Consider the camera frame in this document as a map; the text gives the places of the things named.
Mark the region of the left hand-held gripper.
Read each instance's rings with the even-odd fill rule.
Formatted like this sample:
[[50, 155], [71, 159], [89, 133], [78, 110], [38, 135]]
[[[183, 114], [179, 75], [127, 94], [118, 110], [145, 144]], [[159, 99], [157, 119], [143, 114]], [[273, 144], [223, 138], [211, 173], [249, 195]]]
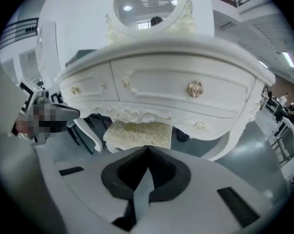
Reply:
[[29, 79], [22, 79], [19, 88], [26, 101], [13, 125], [12, 134], [28, 140], [31, 145], [43, 145], [50, 136], [50, 128], [65, 128], [68, 121], [80, 117], [76, 108], [50, 103], [46, 91]]

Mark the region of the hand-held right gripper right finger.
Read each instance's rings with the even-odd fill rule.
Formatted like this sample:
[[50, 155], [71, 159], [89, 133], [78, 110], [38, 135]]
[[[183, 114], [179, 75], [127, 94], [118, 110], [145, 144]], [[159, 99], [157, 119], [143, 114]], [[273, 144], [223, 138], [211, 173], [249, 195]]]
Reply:
[[[191, 172], [188, 187], [174, 200], [151, 203], [136, 224], [138, 234], [257, 234], [280, 212], [284, 203], [273, 204], [222, 165], [178, 151], [162, 152], [185, 163]], [[231, 187], [259, 215], [243, 228], [218, 190]]]

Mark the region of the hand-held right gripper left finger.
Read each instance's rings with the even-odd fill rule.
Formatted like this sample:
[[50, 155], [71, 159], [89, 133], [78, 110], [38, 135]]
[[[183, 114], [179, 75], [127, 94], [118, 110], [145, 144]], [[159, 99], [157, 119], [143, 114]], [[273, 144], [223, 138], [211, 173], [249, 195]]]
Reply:
[[57, 166], [51, 156], [38, 150], [42, 175], [62, 217], [67, 234], [123, 234], [112, 224], [125, 213], [128, 202], [114, 198], [101, 181], [102, 170], [138, 148]]

